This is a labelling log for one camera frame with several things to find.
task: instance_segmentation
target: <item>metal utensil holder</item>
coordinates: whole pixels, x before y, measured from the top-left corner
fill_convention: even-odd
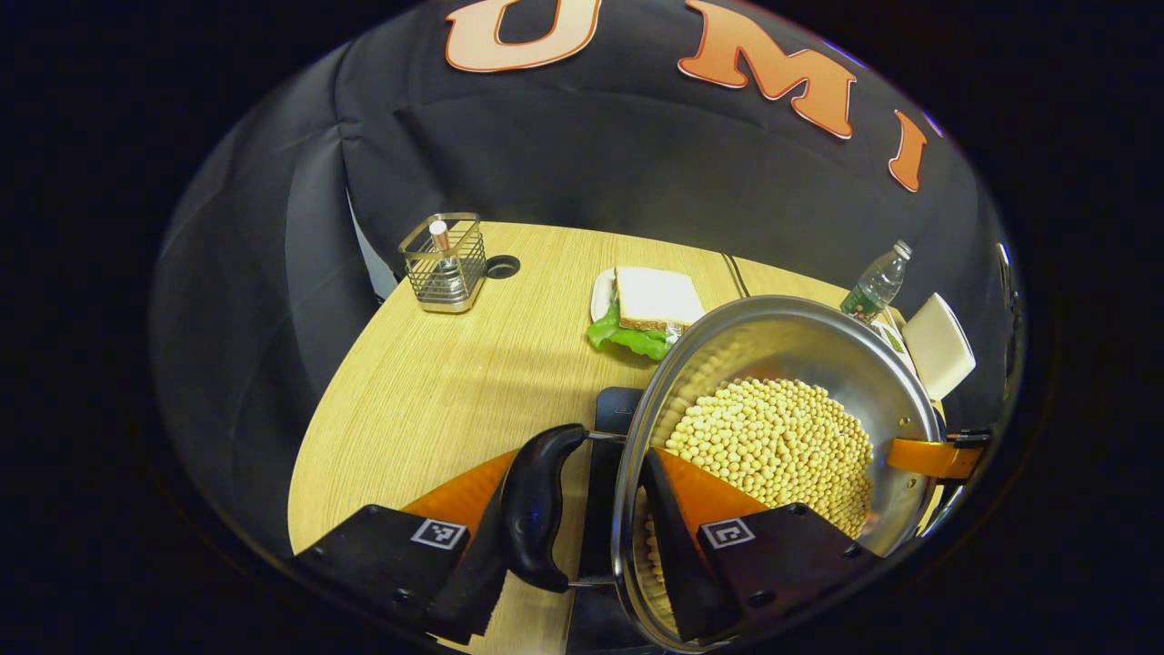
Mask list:
[[[448,249],[433,242],[428,226],[443,220]],[[468,311],[485,279],[485,241],[481,219],[471,212],[434,213],[400,241],[400,254],[420,307],[425,311]]]

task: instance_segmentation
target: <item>wooden table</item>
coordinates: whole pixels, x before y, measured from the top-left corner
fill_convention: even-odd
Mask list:
[[[598,273],[615,264],[691,276],[708,311],[740,297],[716,251],[605,232],[482,222],[490,254],[520,271],[487,279],[463,314],[421,311],[403,282],[364,327],[311,421],[291,480],[288,522],[299,553],[375,503],[398,508],[454,476],[519,448],[546,428],[594,423],[606,387],[646,387],[655,363],[584,333]],[[801,296],[832,306],[846,290],[737,257],[752,294]],[[589,448],[562,471],[565,513],[554,558],[577,567]],[[572,593],[509,575],[484,638],[470,653],[561,653]]]

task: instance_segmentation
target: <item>black pot handle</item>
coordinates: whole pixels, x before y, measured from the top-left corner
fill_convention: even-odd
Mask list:
[[[585,437],[585,428],[577,423],[541,433],[521,447],[502,482],[505,565],[526,583],[556,593],[569,589],[569,578],[553,557],[562,524],[562,464]]]

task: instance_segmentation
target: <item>water bottle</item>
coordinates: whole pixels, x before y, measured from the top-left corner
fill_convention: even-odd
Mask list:
[[[901,282],[906,278],[906,262],[911,252],[904,241],[894,243],[892,250],[865,269],[857,285],[840,302],[840,311],[866,325],[873,322],[901,289]]]

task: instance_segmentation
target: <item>stainless steel pot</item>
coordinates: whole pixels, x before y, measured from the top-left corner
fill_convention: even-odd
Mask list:
[[[676,342],[647,386],[615,492],[610,556],[618,595],[644,636],[669,650],[698,653],[715,645],[679,636],[667,597],[650,575],[644,458],[663,444],[696,398],[725,380],[748,377],[819,385],[861,421],[874,454],[867,471],[872,507],[858,540],[867,550],[883,557],[913,537],[934,494],[932,479],[885,465],[894,439],[938,442],[944,435],[921,384],[868,327],[830,306],[788,296],[755,296],[711,311]],[[504,483],[508,564],[526,582],[553,591],[567,589],[549,555],[561,508],[558,475],[587,435],[581,426],[539,435],[514,458]]]

